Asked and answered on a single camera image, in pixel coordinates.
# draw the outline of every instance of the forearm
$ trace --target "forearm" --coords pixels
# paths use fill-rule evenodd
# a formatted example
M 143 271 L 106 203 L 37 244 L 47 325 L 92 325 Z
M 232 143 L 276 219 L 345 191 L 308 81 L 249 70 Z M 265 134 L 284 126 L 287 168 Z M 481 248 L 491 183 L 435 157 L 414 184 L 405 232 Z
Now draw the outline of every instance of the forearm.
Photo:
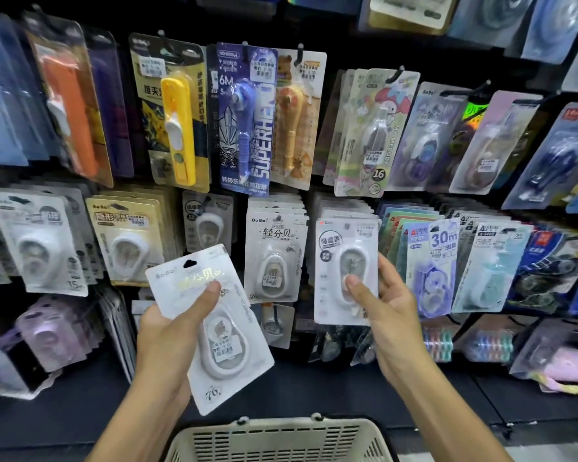
M 156 462 L 181 412 L 135 380 L 86 462 Z
M 437 462 L 512 462 L 429 356 L 393 382 Z

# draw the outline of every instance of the floor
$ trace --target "floor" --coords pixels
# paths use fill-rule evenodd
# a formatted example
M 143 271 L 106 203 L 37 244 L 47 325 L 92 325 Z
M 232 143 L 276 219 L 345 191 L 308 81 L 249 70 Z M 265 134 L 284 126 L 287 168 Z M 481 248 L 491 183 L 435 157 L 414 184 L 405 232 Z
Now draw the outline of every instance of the floor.
M 516 462 L 578 462 L 578 443 L 508 447 Z M 429 453 L 399 456 L 401 462 L 432 462 Z

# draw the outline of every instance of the hand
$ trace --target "hand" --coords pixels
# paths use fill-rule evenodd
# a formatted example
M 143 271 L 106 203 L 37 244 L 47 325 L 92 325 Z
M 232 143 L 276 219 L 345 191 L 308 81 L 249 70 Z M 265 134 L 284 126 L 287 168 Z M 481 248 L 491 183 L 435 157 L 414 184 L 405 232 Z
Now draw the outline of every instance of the hand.
M 141 318 L 135 381 L 143 382 L 150 392 L 167 396 L 181 410 L 190 400 L 187 372 L 197 348 L 199 325 L 214 309 L 220 294 L 221 284 L 214 280 L 177 318 L 163 317 L 156 304 Z
M 370 319 L 379 367 L 395 386 L 404 370 L 417 360 L 430 359 L 430 355 L 424 345 L 416 297 L 380 253 L 378 266 L 379 298 L 353 274 L 346 277 L 345 283 Z

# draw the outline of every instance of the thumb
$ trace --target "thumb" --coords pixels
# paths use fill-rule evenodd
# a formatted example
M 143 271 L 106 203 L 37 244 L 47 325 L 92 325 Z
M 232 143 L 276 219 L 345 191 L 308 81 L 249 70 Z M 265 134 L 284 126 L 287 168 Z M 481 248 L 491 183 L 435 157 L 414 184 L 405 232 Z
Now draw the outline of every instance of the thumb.
M 345 285 L 351 292 L 353 299 L 366 310 L 370 318 L 377 315 L 383 307 L 383 303 L 375 297 L 370 289 L 366 287 L 357 275 L 348 274 L 345 278 Z
M 180 326 L 184 325 L 196 328 L 204 318 L 210 314 L 210 311 L 214 309 L 220 295 L 221 283 L 218 282 L 218 280 L 212 280 L 203 293 L 197 297 L 195 303 L 184 313 L 180 314 L 174 322 Z

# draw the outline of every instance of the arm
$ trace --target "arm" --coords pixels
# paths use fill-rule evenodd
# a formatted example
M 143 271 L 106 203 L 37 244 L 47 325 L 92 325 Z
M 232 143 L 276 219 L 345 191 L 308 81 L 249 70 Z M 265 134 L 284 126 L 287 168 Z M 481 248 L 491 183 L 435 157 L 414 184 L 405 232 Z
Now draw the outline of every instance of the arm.
M 151 306 L 137 336 L 137 369 L 126 397 L 86 462 L 156 462 L 190 400 L 188 368 L 201 321 L 214 308 L 221 284 L 211 282 L 174 320 Z
M 379 367 L 396 389 L 437 462 L 512 462 L 493 433 L 433 362 L 422 337 L 416 299 L 379 255 L 380 299 L 354 275 L 347 288 L 368 313 Z

